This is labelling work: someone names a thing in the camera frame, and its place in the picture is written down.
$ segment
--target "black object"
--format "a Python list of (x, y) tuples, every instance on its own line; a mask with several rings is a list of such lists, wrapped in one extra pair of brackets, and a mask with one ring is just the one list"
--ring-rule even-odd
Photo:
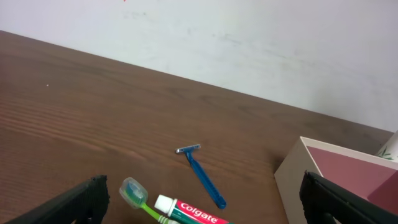
[(99, 224), (108, 209), (106, 176), (92, 177), (8, 224)]
[(305, 172), (300, 199), (308, 224), (397, 224), (398, 216), (313, 172)]

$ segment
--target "toothpaste cap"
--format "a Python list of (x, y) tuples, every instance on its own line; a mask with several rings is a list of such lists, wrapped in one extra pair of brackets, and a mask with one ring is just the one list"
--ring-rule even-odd
[(164, 195), (159, 195), (157, 197), (155, 208), (159, 209), (163, 213), (168, 214), (170, 210), (172, 210), (173, 199), (166, 197)]

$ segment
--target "white wall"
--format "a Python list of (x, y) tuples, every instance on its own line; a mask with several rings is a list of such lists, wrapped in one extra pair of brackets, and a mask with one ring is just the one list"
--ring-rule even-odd
[(398, 129), (395, 0), (0, 0), (0, 29)]

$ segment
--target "toothbrush head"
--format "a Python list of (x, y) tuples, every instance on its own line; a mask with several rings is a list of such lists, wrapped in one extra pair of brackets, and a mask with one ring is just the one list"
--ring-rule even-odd
[(139, 182), (131, 177), (123, 181), (119, 189), (122, 198), (134, 209), (141, 208), (148, 199), (148, 192)]

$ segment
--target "blue razor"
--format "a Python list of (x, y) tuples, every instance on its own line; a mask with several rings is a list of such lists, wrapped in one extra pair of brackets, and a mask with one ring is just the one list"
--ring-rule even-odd
[(187, 147), (182, 147), (179, 148), (175, 151), (175, 153), (180, 154), (180, 153), (185, 153), (185, 156), (188, 159), (188, 162), (191, 164), (191, 167), (193, 171), (197, 174), (199, 177), (200, 181), (202, 184), (205, 186), (207, 192), (210, 194), (211, 198), (213, 201), (216, 203), (217, 207), (220, 209), (224, 209), (226, 206), (226, 202), (221, 196), (221, 194), (218, 192), (217, 188), (214, 186), (214, 184), (211, 182), (210, 178), (207, 176), (203, 168), (199, 165), (199, 163), (194, 160), (192, 157), (192, 151), (195, 149), (199, 149), (200, 145), (194, 145), (194, 146), (187, 146)]

